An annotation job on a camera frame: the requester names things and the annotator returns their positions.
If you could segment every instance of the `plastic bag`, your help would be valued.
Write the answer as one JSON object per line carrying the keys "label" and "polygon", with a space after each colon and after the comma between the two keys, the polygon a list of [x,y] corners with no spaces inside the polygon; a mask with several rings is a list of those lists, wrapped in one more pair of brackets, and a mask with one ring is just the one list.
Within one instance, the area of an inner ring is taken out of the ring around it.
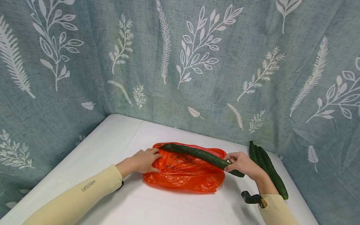
{"label": "plastic bag", "polygon": [[[162,154],[162,157],[153,163],[153,167],[159,169],[160,173],[144,174],[144,181],[150,186],[167,189],[202,193],[216,192],[216,188],[222,184],[225,178],[224,171],[201,159],[161,149],[162,146],[169,143],[157,143],[153,146],[153,148],[158,148]],[[226,156],[226,152],[218,148],[171,143],[204,150],[219,158]]]}

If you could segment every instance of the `arm sleeve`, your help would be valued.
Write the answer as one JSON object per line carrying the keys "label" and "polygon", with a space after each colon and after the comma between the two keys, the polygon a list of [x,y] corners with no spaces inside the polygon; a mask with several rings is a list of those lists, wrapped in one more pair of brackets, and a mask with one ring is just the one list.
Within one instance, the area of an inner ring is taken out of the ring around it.
{"label": "arm sleeve", "polygon": [[121,187],[122,176],[111,165],[70,188],[31,215],[23,225],[72,225],[104,196]]}
{"label": "arm sleeve", "polygon": [[261,197],[267,203],[265,208],[259,208],[266,225],[298,225],[281,195],[262,194]]}

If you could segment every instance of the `white table surface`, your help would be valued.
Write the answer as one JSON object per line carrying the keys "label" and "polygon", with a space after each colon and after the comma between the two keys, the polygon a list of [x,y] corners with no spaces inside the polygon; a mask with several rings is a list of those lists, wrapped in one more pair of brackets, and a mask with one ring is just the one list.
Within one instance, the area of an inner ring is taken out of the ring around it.
{"label": "white table surface", "polygon": [[[240,144],[123,115],[110,115],[6,214],[0,225],[22,224],[65,190],[158,142],[248,153],[248,147]],[[318,224],[281,160],[272,153],[269,156],[287,188],[287,205],[299,224]],[[124,180],[125,185],[119,191],[100,200],[77,224],[264,225],[257,205],[246,204],[240,195],[244,190],[251,195],[257,194],[255,183],[247,176],[239,178],[225,174],[225,180],[215,194],[160,190],[143,183],[141,174],[132,174]]]}

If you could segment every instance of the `fabric wall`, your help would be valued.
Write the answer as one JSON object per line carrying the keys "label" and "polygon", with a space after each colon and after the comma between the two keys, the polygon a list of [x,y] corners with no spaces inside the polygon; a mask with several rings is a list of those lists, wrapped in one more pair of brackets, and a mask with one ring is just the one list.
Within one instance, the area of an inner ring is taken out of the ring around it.
{"label": "fabric wall", "polygon": [[359,10],[356,0],[0,0],[0,215],[119,113],[254,140],[283,158],[320,224],[356,224]]}

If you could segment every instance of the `cucumber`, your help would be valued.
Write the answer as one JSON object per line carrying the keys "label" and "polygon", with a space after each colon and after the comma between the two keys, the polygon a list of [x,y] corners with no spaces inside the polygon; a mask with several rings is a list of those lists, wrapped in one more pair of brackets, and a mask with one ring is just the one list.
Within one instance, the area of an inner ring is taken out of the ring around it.
{"label": "cucumber", "polygon": [[254,142],[250,141],[250,145],[249,145],[249,157],[252,161],[254,161],[254,163],[256,163],[258,166],[259,165],[259,160],[257,160],[256,157],[256,152],[255,152],[255,146],[254,146]]}
{"label": "cucumber", "polygon": [[263,168],[263,170],[265,170],[267,172],[267,174],[270,176],[270,179],[274,183],[276,189],[278,190],[279,194],[283,197],[283,199],[284,200],[289,199],[289,194],[288,194],[288,191],[286,190],[284,182],[281,179],[281,177],[278,175],[278,173],[276,172],[269,155],[266,153],[266,151],[262,147],[259,147],[258,150],[259,150],[259,153],[260,153],[260,155],[265,163],[266,169],[267,169],[267,170],[265,170]]}
{"label": "cucumber", "polygon": [[[211,153],[208,153],[206,151],[196,149],[196,148],[190,148],[190,147],[184,146],[184,145],[166,144],[166,145],[162,146],[161,148],[164,150],[170,151],[170,152],[178,152],[178,153],[188,154],[190,156],[202,159],[205,162],[208,162],[211,165],[213,165],[217,168],[220,168],[222,170],[224,170],[225,167],[227,167],[228,165],[231,164],[225,160],[222,160],[222,159],[216,157],[215,155],[213,155]],[[244,177],[244,174],[237,170],[230,171],[229,173],[232,175],[238,176],[238,177]]]}

